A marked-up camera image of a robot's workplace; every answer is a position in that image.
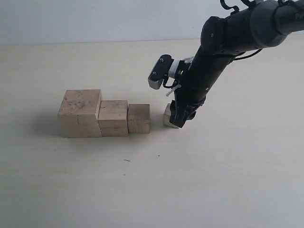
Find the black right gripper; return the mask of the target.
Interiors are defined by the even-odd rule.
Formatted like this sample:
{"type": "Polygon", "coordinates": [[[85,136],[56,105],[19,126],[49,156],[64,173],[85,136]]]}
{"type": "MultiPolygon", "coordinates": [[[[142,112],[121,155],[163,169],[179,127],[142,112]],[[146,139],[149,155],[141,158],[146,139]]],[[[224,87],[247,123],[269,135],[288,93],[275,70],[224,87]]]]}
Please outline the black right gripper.
{"type": "Polygon", "coordinates": [[[170,103],[170,123],[182,128],[195,117],[197,107],[232,59],[232,55],[196,53],[189,70],[181,77],[176,99],[170,103]]]}

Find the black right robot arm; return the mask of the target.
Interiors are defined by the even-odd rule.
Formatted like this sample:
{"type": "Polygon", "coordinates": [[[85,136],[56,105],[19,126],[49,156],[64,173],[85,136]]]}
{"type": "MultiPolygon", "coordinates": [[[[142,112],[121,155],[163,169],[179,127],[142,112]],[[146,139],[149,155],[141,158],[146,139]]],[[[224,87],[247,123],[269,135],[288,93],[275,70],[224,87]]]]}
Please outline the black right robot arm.
{"type": "Polygon", "coordinates": [[[196,55],[177,78],[170,123],[182,128],[193,119],[220,74],[241,55],[276,47],[303,29],[302,0],[254,0],[226,18],[210,17],[202,27],[196,55]]]}

